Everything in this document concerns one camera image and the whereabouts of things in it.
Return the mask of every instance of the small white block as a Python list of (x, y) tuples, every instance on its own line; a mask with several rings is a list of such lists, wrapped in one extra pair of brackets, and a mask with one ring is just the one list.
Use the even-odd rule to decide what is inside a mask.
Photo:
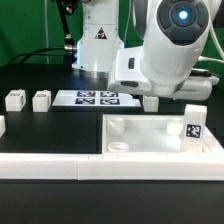
[(185, 122), (205, 125), (206, 117), (207, 117), (206, 106), (187, 104), (185, 113), (184, 113)]
[(207, 107), (188, 104), (184, 114), (184, 132), (181, 149), (202, 152)]
[(0, 116), (0, 138), (5, 133), (5, 118), (4, 116)]
[(51, 92), (37, 91), (32, 99), (33, 101), (33, 112), (47, 112), (51, 105)]
[(21, 111), (26, 104), (25, 90), (12, 90), (5, 98), (6, 111)]
[(143, 105), (145, 112), (158, 112), (159, 109), (159, 98), (152, 96), (143, 97)]

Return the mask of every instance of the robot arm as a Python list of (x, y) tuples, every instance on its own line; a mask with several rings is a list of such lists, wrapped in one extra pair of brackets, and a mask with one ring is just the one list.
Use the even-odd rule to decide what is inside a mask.
[(142, 47), (118, 52), (108, 89), (147, 96), (208, 98), (212, 83), (189, 75), (220, 3), (221, 0), (134, 1), (134, 25), (144, 43)]

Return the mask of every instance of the white plastic part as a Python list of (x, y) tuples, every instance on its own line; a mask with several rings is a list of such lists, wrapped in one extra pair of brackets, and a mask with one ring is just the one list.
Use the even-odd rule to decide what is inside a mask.
[(202, 152), (207, 107), (188, 104), (184, 114), (181, 150)]
[(181, 135), (183, 131), (184, 120), (179, 117), (172, 117), (167, 120), (167, 133), (169, 135)]
[(51, 92), (37, 91), (32, 99), (33, 101), (33, 112), (47, 112), (51, 105)]
[(108, 151), (109, 152), (128, 152), (129, 145), (125, 142), (111, 142), (108, 144)]
[(73, 68), (89, 72), (109, 72), (118, 49), (119, 0), (92, 0), (83, 4), (83, 36), (78, 42)]
[(0, 138), (5, 133), (5, 117), (0, 116)]
[(12, 90), (5, 98), (6, 111), (21, 111), (26, 104), (25, 90)]
[(187, 104), (184, 113), (184, 121), (187, 123), (197, 123), (205, 125), (207, 117), (207, 107)]
[(125, 131), (125, 120), (114, 116), (107, 120), (107, 133), (110, 135), (122, 135)]
[(145, 112), (158, 112), (159, 110), (159, 98), (153, 96), (143, 97), (143, 106)]

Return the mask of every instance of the black surface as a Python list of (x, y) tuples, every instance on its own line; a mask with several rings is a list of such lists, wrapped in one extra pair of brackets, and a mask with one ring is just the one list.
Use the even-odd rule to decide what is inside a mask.
[(0, 152), (99, 153), (96, 113), (17, 113), (6, 117)]
[(224, 183), (1, 181), (7, 224), (223, 224)]

